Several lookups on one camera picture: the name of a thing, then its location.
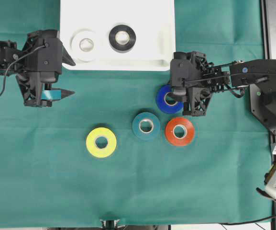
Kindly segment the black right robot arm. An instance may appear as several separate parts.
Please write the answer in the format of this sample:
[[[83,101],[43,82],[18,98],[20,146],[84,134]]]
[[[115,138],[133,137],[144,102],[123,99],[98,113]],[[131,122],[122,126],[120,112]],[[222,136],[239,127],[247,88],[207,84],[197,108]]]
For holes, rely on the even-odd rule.
[[[214,65],[204,53],[175,52],[170,62],[169,84],[168,96],[183,103],[183,115],[205,116],[215,93],[229,91],[242,98],[246,88],[253,84],[264,93],[276,92],[276,59]]]

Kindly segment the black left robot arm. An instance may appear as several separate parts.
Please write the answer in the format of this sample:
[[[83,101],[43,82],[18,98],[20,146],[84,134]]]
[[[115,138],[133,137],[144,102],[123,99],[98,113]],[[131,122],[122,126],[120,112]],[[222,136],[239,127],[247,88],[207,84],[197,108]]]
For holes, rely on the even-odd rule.
[[[63,64],[75,66],[57,30],[29,33],[22,50],[16,42],[0,41],[0,75],[4,81],[10,75],[16,76],[24,106],[51,107],[54,101],[74,94],[52,87],[62,73]]]

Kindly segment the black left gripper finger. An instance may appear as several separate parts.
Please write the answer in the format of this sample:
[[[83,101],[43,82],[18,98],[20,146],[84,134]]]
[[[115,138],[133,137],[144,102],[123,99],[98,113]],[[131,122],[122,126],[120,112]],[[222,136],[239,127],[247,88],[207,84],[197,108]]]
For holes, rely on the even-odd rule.
[[[63,44],[61,44],[61,64],[67,64],[70,66],[75,66],[76,63],[69,55]]]
[[[66,97],[73,95],[75,92],[65,90],[65,89],[50,89],[50,90],[43,90],[41,99],[48,100],[48,101],[58,101],[62,100]]]

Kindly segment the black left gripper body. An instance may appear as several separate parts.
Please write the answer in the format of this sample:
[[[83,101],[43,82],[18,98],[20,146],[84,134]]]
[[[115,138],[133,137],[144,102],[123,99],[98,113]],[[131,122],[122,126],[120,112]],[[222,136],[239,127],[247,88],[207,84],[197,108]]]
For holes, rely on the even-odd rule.
[[[61,44],[57,30],[41,30],[29,33],[23,51],[23,68],[16,75],[23,103],[29,107],[51,107],[54,101],[42,100],[43,90],[54,89],[62,73]]]

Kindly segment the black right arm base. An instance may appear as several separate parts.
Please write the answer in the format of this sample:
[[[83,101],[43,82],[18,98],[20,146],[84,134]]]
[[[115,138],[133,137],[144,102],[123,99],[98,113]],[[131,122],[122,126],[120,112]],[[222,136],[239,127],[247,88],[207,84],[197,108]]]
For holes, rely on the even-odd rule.
[[[250,86],[250,108],[255,118],[276,135],[276,92],[266,94],[257,86]]]

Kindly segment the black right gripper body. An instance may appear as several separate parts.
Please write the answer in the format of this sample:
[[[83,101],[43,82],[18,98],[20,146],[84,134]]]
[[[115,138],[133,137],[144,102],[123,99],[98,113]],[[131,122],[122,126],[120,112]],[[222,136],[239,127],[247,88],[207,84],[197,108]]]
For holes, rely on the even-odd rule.
[[[203,80],[208,62],[197,51],[174,52],[170,62],[170,97],[183,104],[183,115],[205,116],[212,93]]]

